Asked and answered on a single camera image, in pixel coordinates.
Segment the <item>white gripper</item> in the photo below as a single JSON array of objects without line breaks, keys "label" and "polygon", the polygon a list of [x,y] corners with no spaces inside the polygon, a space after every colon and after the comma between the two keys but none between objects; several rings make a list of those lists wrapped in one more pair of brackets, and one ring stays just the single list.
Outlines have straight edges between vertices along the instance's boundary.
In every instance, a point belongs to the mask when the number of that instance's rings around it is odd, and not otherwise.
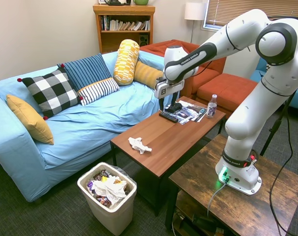
[{"label": "white gripper", "polygon": [[175,105],[178,98],[178,92],[184,88],[184,81],[176,84],[169,84],[167,79],[157,78],[154,87],[154,95],[159,99],[160,111],[164,111],[164,97],[172,94],[171,106]]}]

